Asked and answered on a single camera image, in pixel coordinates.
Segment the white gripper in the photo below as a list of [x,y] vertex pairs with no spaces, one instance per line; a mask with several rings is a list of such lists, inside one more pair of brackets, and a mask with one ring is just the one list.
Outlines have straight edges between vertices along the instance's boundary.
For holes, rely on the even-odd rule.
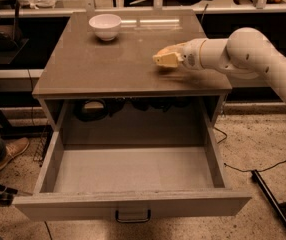
[[167,46],[170,52],[153,56],[153,61],[160,67],[177,68],[183,61],[183,65],[191,70],[203,70],[201,64],[201,48],[205,39],[193,39],[186,43]]

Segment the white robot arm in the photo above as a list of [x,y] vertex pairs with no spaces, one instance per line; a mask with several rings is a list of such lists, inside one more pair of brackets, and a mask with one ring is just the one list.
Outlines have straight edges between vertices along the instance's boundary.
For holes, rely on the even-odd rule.
[[239,77],[259,76],[286,104],[286,56],[254,28],[240,28],[228,38],[197,38],[167,46],[153,56],[153,61],[165,68],[182,65]]

